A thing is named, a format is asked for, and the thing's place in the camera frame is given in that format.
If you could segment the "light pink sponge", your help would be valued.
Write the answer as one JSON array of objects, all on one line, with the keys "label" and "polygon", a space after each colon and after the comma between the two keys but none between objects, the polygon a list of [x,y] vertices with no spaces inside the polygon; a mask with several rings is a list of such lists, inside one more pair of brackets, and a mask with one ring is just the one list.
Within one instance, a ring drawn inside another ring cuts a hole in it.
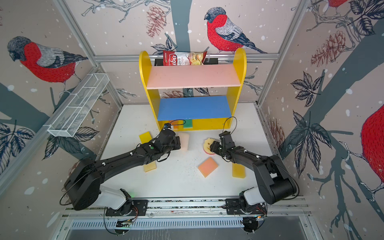
[{"label": "light pink sponge", "polygon": [[179,132],[178,137],[180,138],[180,144],[181,144],[180,150],[186,152],[189,147],[190,135],[188,133]]}]

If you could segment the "smiley face sponge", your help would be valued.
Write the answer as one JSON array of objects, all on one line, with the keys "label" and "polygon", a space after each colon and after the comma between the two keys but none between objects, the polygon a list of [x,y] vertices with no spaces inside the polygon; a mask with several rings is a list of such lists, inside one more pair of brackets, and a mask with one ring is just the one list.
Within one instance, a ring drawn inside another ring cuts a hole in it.
[{"label": "smiley face sponge", "polygon": [[215,139],[212,139],[212,138],[208,138],[205,140],[204,145],[203,145],[203,149],[204,149],[205,153],[207,153],[209,155],[215,154],[214,152],[211,151],[211,145],[214,141],[215,141]]}]

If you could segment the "orange scrub sponge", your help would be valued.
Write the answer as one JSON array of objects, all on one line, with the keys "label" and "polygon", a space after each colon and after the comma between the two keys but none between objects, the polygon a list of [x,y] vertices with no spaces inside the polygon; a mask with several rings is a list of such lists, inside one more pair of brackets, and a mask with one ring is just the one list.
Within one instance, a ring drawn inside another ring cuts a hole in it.
[{"label": "orange scrub sponge", "polygon": [[172,125],[172,129],[174,130],[174,131],[176,131],[176,130],[178,130],[179,129],[179,120],[175,120],[175,121],[172,121],[171,122],[171,125]]}]

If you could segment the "salmon orange sponge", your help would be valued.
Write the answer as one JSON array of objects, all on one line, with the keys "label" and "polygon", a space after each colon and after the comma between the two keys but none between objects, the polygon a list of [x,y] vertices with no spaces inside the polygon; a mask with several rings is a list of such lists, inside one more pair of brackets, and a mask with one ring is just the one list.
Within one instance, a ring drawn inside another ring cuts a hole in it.
[{"label": "salmon orange sponge", "polygon": [[218,164],[213,158],[206,159],[203,163],[198,166],[198,170],[201,174],[206,178],[209,176],[214,170],[218,168]]}]

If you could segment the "green scrub sponge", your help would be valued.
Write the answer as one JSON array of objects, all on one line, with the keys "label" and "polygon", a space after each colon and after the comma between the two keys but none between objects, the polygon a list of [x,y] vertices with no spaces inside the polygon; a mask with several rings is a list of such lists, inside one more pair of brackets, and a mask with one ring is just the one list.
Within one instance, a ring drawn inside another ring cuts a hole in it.
[{"label": "green scrub sponge", "polygon": [[184,129],[192,129],[193,128],[193,120],[185,120],[183,124]]}]

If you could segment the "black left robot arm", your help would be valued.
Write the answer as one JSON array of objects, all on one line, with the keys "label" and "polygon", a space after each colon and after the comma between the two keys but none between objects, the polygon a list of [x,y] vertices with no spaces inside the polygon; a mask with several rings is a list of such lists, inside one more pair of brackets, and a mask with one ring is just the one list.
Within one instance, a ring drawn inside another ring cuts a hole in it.
[{"label": "black left robot arm", "polygon": [[65,195],[76,211],[84,210],[108,192],[101,189],[106,180],[138,166],[161,162],[163,155],[180,149],[180,137],[171,129],[162,129],[149,142],[124,154],[99,161],[81,160],[64,184]]}]

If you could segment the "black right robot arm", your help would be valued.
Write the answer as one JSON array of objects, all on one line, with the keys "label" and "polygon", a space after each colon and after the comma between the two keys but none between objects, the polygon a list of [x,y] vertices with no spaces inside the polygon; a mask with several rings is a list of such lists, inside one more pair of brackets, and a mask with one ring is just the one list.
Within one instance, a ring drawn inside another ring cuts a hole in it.
[{"label": "black right robot arm", "polygon": [[221,156],[225,161],[244,166],[255,173],[257,186],[240,193],[240,202],[245,207],[266,203],[273,205],[299,195],[299,187],[288,173],[279,156],[263,156],[236,146],[228,131],[219,134],[220,140],[214,140],[209,150]]}]

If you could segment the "yellow shelf with coloured boards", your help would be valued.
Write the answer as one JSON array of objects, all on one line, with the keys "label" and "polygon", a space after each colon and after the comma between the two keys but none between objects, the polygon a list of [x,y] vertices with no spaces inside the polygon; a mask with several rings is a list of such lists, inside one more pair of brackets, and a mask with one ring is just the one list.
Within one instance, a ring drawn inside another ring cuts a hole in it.
[{"label": "yellow shelf with coloured boards", "polygon": [[[236,50],[232,64],[200,66],[153,66],[146,51],[139,55],[142,83],[158,128],[174,120],[191,120],[191,131],[229,129],[246,71],[244,49]],[[160,97],[160,90],[227,88],[224,96]]]}]

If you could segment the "small yellow square sponge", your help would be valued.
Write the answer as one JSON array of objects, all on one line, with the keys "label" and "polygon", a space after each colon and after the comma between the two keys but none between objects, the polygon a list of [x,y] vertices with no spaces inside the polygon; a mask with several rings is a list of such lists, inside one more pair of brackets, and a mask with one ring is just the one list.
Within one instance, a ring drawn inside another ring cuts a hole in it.
[{"label": "small yellow square sponge", "polygon": [[139,138],[140,138],[141,144],[148,143],[153,139],[150,132],[145,132],[143,134],[140,134]]}]

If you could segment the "yellow rectangular sponge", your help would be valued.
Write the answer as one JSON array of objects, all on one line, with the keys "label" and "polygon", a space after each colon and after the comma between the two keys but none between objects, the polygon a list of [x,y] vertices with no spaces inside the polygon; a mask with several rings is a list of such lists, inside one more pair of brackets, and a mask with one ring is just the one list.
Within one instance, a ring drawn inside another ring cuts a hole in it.
[{"label": "yellow rectangular sponge", "polygon": [[232,177],[244,179],[246,177],[246,169],[243,165],[232,163]]}]

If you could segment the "pale yellow sponge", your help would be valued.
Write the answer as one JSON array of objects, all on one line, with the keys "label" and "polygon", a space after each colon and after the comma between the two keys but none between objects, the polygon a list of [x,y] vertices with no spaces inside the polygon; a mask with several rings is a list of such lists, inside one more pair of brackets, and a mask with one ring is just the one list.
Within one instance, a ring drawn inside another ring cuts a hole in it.
[{"label": "pale yellow sponge", "polygon": [[149,164],[143,165],[143,170],[145,173],[155,170],[157,168],[156,162],[151,162]]}]

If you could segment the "red cassava chips bag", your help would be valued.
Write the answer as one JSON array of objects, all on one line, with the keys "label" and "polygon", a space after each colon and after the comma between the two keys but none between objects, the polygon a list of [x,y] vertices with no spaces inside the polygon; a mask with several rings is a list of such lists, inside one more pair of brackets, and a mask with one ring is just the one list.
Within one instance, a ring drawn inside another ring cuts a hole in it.
[{"label": "red cassava chips bag", "polygon": [[207,51],[205,52],[175,52],[163,51],[164,66],[195,66],[203,65]]}]

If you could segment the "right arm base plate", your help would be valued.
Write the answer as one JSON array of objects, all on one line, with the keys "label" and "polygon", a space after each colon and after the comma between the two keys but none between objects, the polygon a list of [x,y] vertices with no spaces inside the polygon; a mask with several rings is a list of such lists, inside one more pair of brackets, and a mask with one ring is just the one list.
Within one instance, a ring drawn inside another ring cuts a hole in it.
[{"label": "right arm base plate", "polygon": [[265,203],[249,205],[245,199],[225,199],[224,209],[228,215],[266,215]]}]

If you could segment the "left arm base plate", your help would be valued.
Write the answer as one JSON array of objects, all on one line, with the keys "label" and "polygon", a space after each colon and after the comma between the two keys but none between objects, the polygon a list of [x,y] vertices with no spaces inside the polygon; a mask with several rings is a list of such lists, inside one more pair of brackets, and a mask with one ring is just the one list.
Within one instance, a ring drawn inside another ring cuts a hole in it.
[{"label": "left arm base plate", "polygon": [[107,208],[106,217],[141,217],[146,215],[148,200],[129,200],[118,210]]}]

